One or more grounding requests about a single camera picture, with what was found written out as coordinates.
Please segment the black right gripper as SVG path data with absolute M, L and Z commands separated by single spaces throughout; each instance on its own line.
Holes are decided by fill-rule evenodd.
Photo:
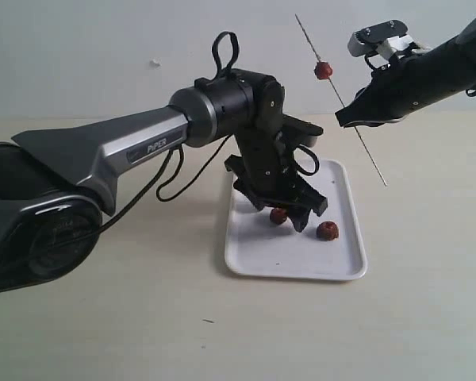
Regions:
M 476 97 L 476 37 L 455 37 L 376 76 L 335 115 L 340 127 L 376 128 L 462 92 Z

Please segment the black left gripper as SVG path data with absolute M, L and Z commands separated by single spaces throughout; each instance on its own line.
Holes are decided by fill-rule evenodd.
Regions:
M 272 128 L 258 121 L 239 129 L 235 139 L 240 154 L 230 156 L 225 167 L 236 176 L 234 188 L 258 211 L 287 210 L 294 230 L 301 233 L 310 213 L 321 216 L 328 207 L 327 198 L 303 179 L 316 174 L 319 161 L 310 148 L 291 148 L 282 142 L 282 120 Z

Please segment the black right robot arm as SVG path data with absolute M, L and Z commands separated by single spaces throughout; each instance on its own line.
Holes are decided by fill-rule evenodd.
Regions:
M 343 128 L 396 123 L 455 94 L 476 96 L 476 18 L 436 48 L 415 41 L 404 22 L 389 20 L 354 32 L 347 49 L 385 63 L 372 67 L 369 85 L 336 112 Z

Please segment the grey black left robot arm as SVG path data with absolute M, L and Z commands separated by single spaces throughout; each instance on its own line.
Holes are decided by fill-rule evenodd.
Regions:
M 225 161 L 234 188 L 257 209 L 281 208 L 297 231 L 328 202 L 295 160 L 323 133 L 283 113 L 271 75 L 223 69 L 178 90 L 167 106 L 68 129 L 25 131 L 0 142 L 0 293 L 76 269 L 124 215 L 119 177 L 164 154 L 234 138 Z

